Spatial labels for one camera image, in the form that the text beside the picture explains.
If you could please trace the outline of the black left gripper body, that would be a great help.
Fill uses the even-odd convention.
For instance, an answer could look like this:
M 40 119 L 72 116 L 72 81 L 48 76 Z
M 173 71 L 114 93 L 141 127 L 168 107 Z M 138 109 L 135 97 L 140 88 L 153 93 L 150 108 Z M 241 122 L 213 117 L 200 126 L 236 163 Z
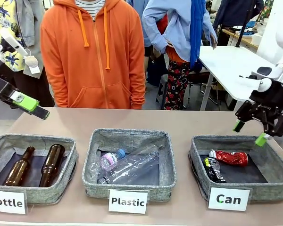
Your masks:
M 11 95 L 16 91 L 11 83 L 13 71 L 10 70 L 2 61 L 0 61 L 0 100 L 5 103 L 12 103 Z

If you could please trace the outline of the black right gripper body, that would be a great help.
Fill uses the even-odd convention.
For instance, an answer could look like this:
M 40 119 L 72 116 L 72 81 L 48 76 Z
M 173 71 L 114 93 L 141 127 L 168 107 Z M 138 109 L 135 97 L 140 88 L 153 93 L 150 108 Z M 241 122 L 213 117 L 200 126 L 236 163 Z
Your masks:
M 259 105 L 274 110 L 276 107 L 279 111 L 283 110 L 283 84 L 278 81 L 272 81 L 271 87 L 264 92 L 252 91 L 250 99 L 255 102 L 250 112 L 254 114 Z

